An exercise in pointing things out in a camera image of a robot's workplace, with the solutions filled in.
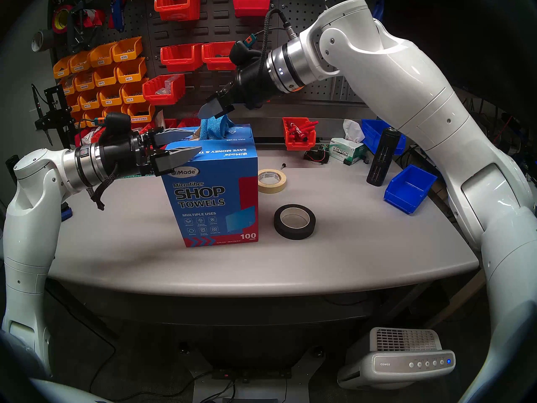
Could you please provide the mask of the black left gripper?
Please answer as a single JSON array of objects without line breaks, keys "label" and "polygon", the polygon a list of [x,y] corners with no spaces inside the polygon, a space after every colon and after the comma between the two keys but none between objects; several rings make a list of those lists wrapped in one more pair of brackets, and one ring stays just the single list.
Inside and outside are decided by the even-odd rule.
[{"label": "black left gripper", "polygon": [[193,135],[193,131],[183,128],[159,128],[145,134],[104,131],[99,138],[101,162],[106,173],[110,175],[115,171],[117,178],[166,175],[194,158],[202,151],[202,146],[171,150],[158,146],[183,141]]}]

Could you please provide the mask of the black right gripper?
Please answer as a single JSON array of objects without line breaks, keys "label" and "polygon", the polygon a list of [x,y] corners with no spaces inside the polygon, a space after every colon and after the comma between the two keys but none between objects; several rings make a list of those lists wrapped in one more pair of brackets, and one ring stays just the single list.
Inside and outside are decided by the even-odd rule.
[{"label": "black right gripper", "polygon": [[232,112],[235,106],[248,110],[262,107],[271,98],[278,96],[276,86],[267,67],[267,57],[253,59],[238,69],[234,79],[224,88],[223,93],[215,93],[199,109],[197,118],[220,118]]}]

